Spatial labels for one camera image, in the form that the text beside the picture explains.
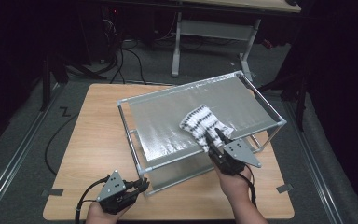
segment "black and white striped cloth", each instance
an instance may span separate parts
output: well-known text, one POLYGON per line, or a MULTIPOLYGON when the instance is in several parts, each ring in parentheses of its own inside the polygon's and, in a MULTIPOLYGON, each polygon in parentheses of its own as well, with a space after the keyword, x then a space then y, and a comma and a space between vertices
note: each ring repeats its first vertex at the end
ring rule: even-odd
POLYGON ((206 132, 213 138, 214 145, 220 147, 222 145, 222 140, 220 140, 214 129, 220 129, 220 131, 222 131, 228 138, 234 131, 234 129, 220 122, 206 105, 200 105, 198 108, 188 113, 180 122, 179 127, 190 132, 205 152, 208 152, 209 150, 206 143, 206 132))

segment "striped cloth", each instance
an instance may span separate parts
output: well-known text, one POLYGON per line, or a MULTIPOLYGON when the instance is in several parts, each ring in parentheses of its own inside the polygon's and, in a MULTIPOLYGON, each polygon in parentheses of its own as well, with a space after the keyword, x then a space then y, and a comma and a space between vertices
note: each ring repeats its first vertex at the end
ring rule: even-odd
POLYGON ((206 132, 213 138, 214 145, 220 147, 222 145, 222 140, 214 129, 220 129, 220 131, 222 131, 228 138, 234 131, 234 129, 220 122, 206 105, 200 105, 198 108, 188 113, 180 122, 179 127, 190 132, 205 152, 208 152, 209 150, 205 137, 206 132))

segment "wooden tabletop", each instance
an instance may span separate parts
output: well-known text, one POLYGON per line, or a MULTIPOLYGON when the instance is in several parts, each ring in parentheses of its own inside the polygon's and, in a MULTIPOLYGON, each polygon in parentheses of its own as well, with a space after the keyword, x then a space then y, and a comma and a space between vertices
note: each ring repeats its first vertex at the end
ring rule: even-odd
MULTIPOLYGON (((93 84, 82 106, 65 151, 53 188, 61 196, 50 195, 44 210, 47 220, 73 220, 76 205, 86 188, 118 170, 123 179, 138 179, 117 109, 117 100, 168 87, 144 85, 93 84)), ((267 139, 266 133, 258 135, 267 139)), ((254 168, 257 206, 265 218, 291 218, 293 206, 284 185, 271 145, 256 154, 263 164, 254 168)), ((103 185, 93 188, 86 199, 95 199, 103 185)), ((85 219, 89 203, 84 203, 85 219)), ((123 220, 233 219, 231 207, 220 189, 215 171, 199 175, 151 196, 139 195, 123 220)))
POLYGON ((301 11, 301 7, 299 5, 290 6, 284 0, 183 0, 183 2, 213 4, 226 7, 248 7, 281 12, 301 11))

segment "white desk leg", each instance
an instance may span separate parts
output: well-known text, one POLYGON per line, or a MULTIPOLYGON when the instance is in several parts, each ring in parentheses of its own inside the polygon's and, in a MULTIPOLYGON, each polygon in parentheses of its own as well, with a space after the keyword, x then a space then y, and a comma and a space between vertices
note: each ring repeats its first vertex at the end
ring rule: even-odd
POLYGON ((173 60, 172 60, 172 72, 171 72, 172 77, 179 76, 181 24, 182 24, 182 13, 178 12, 178 21, 176 23, 175 50, 173 52, 173 60))
POLYGON ((245 76, 250 80, 252 80, 252 75, 251 72, 249 70, 249 65, 248 65, 248 56, 249 53, 251 52, 251 48, 252 45, 255 41, 255 35, 257 35, 257 31, 258 31, 258 26, 260 25, 261 20, 258 19, 255 21, 255 25, 253 26, 250 38, 248 40, 247 46, 246 46, 246 51, 244 53, 240 54, 240 59, 241 59, 241 66, 242 66, 242 72, 245 74, 245 76))

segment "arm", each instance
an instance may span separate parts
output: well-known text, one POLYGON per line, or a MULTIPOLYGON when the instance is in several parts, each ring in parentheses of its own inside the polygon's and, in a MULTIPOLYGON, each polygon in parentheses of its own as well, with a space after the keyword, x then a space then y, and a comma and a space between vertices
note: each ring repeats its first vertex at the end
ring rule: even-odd
POLYGON ((111 215, 105 213, 99 203, 91 203, 89 211, 87 213, 87 224, 116 224, 118 219, 124 215, 131 207, 127 207, 117 213, 117 215, 111 215))
MULTIPOLYGON (((239 224, 267 223, 249 199, 248 184, 238 175, 224 175, 216 166, 214 168, 220 180, 220 187, 231 204, 236 222, 239 224)), ((241 173, 250 179, 249 168, 245 167, 241 173)))

